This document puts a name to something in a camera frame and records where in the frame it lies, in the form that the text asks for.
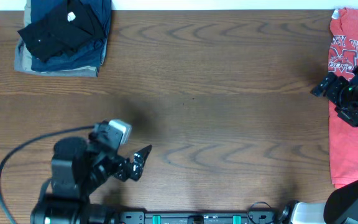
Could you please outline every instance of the stack of folded clothes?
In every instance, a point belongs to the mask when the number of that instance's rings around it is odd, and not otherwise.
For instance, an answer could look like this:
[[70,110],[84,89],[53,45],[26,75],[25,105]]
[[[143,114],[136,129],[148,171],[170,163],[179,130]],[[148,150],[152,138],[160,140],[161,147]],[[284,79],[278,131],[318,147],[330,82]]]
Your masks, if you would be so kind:
[[27,0],[14,69],[97,77],[106,56],[111,0]]

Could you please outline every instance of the white tag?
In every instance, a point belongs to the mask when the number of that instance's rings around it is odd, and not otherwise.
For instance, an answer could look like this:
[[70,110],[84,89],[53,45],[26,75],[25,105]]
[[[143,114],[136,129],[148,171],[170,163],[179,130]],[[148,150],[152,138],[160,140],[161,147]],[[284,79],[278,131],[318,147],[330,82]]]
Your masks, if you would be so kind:
[[331,16],[331,18],[333,19],[339,19],[340,18],[340,13],[339,13],[339,10],[338,9],[335,9],[333,15]]
[[71,22],[71,21],[73,21],[75,19],[75,14],[74,14],[74,12],[69,12],[68,14],[67,14],[67,20],[69,21],[69,22]]

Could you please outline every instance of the white wall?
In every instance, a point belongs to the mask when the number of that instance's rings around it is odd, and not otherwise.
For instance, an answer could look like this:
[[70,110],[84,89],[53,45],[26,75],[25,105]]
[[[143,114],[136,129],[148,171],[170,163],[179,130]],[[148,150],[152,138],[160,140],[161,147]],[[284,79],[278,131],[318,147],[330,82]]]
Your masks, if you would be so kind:
[[[26,0],[0,0],[0,10],[23,10]],[[358,0],[112,0],[117,10],[358,9]]]

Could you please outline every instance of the wooden tabletop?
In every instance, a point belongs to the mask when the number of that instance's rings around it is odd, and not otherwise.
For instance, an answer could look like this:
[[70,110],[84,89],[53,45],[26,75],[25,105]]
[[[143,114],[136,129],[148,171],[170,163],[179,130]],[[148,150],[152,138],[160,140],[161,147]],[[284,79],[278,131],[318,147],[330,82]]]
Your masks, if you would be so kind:
[[[120,154],[153,150],[138,182],[110,179],[93,203],[189,211],[322,202],[334,190],[328,102],[309,92],[327,72],[331,14],[119,11],[99,77],[54,78],[13,70],[23,12],[0,12],[0,161],[40,134],[119,118],[133,125]],[[60,138],[25,148],[2,173],[19,223],[29,222]]]

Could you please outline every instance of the cable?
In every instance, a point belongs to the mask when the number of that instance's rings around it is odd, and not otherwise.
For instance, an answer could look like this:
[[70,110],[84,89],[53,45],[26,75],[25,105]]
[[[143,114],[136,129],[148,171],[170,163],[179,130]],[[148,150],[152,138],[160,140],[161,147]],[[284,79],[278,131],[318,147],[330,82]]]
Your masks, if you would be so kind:
[[21,149],[23,149],[24,147],[28,146],[29,144],[36,142],[38,140],[44,139],[44,138],[49,138],[52,136],[56,136],[59,134],[66,134],[66,133],[71,133],[71,132],[75,132],[75,131],[81,131],[81,130],[86,130],[86,129],[93,129],[94,126],[83,126],[83,127],[79,127],[79,128],[72,128],[72,129],[67,129],[67,130],[63,130],[63,131],[58,131],[55,133],[49,133],[49,134],[43,134],[41,136],[38,136],[36,138],[33,138],[31,140],[26,141],[25,143],[21,144],[20,146],[17,146],[15,149],[13,149],[11,152],[9,152],[5,158],[1,161],[0,163],[0,204],[1,204],[1,208],[4,211],[5,215],[7,216],[7,218],[9,219],[11,224],[16,224],[15,219],[13,218],[12,214],[10,213],[9,209],[7,208],[5,201],[4,201],[4,197],[2,196],[2,190],[1,190],[1,176],[2,176],[2,170],[4,168],[5,163],[7,162],[7,160],[13,156],[13,154],[15,154],[17,151],[20,151]]

